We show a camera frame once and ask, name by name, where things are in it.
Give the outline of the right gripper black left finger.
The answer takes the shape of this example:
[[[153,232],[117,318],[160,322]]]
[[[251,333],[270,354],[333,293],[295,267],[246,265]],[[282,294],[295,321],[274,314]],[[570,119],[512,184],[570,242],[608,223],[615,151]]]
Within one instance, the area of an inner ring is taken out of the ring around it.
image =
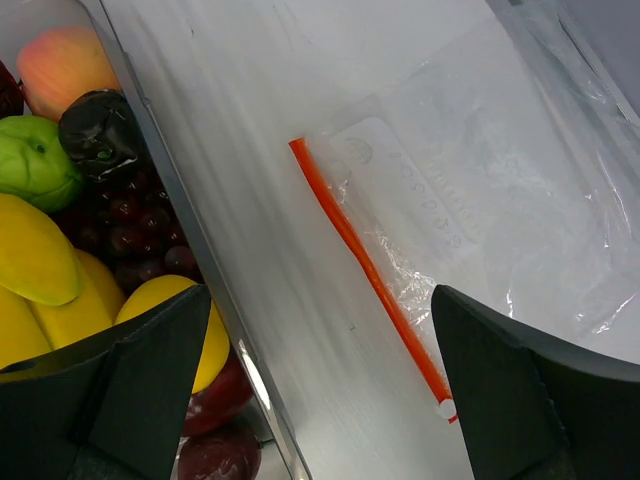
[[[4,479],[167,479],[211,307],[196,285],[1,370]]]

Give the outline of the yellow banana bunch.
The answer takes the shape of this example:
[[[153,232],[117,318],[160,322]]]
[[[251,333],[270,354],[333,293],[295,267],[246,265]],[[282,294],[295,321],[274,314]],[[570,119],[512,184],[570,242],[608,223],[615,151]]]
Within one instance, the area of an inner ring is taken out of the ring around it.
[[[45,213],[1,197],[1,380],[69,368],[112,348],[124,295]]]

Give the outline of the clear zip bag orange zipper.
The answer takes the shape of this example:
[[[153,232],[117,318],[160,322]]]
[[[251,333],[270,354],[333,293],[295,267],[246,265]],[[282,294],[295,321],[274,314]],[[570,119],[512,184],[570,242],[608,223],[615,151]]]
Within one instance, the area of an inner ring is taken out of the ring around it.
[[[449,421],[437,286],[584,346],[639,322],[639,125],[572,24],[561,1],[503,1],[290,144]]]

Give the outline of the yellow lemon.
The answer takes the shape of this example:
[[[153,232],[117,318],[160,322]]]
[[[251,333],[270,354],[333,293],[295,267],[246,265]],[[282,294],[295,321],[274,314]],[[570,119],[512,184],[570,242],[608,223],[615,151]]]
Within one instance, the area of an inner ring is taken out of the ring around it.
[[[125,301],[116,316],[120,324],[145,313],[173,296],[196,286],[187,277],[167,274],[144,282]],[[200,355],[192,394],[208,387],[223,369],[231,350],[229,336],[213,302],[210,302],[205,339]]]

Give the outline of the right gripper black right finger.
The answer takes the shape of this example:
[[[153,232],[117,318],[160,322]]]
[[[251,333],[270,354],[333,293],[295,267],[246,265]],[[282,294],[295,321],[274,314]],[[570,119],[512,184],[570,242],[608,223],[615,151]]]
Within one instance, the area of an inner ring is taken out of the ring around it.
[[[445,285],[432,318],[477,479],[636,479],[639,367]]]

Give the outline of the dark red round fruit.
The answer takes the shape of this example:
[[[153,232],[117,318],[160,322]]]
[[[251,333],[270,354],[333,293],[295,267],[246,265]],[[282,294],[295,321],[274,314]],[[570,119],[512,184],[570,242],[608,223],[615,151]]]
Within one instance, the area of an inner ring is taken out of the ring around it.
[[[177,475],[180,480],[252,480],[261,460],[261,444],[254,433],[230,424],[189,438],[179,454]]]

